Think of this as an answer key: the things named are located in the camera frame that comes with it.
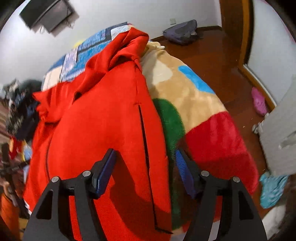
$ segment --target pile of clothes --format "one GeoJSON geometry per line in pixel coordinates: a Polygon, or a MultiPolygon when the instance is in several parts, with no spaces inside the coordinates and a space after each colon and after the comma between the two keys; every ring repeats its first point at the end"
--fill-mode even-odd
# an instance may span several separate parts
{"type": "Polygon", "coordinates": [[[19,83],[12,81],[3,87],[6,98],[9,99],[9,113],[6,120],[6,131],[17,140],[32,140],[36,126],[39,122],[36,107],[38,102],[32,97],[33,92],[41,90],[42,82],[26,80],[19,83]]]}

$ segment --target green patch on blanket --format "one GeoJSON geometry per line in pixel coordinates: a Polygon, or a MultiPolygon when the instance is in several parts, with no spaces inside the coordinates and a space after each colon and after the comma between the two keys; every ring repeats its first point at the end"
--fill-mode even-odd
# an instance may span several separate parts
{"type": "Polygon", "coordinates": [[[175,187],[175,178],[173,177],[175,149],[177,142],[185,135],[185,128],[178,111],[169,101],[165,99],[153,99],[153,103],[161,119],[166,152],[169,159],[168,169],[172,206],[172,229],[174,230],[180,228],[182,225],[181,210],[178,203],[178,192],[175,187]]]}

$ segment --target baseboard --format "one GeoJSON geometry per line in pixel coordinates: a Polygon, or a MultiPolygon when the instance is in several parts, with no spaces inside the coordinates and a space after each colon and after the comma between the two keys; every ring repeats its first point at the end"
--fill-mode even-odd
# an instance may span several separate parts
{"type": "MultiPolygon", "coordinates": [[[[208,30],[222,30],[220,26],[208,26],[208,27],[200,27],[196,29],[197,31],[208,31],[208,30]]],[[[161,42],[165,40],[165,37],[163,35],[151,39],[153,42],[161,42]]]]}
{"type": "Polygon", "coordinates": [[[239,65],[238,69],[264,95],[265,101],[269,109],[272,111],[276,107],[276,103],[272,98],[272,96],[267,91],[267,89],[261,84],[260,80],[249,70],[249,68],[245,64],[242,66],[239,65]]]}

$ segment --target wall outlet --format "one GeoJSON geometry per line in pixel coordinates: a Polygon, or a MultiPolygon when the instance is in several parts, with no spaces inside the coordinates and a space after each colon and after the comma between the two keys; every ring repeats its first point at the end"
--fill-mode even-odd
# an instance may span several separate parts
{"type": "Polygon", "coordinates": [[[171,24],[171,25],[176,24],[176,20],[175,20],[174,18],[170,18],[170,24],[171,24]]]}

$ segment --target teal cloth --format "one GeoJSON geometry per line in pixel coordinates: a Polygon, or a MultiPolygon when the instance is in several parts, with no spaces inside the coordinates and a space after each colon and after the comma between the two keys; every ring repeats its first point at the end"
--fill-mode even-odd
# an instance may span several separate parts
{"type": "Polygon", "coordinates": [[[262,193],[260,205],[263,208],[274,206],[284,192],[289,176],[272,176],[268,172],[264,173],[259,181],[262,183],[262,193]]]}

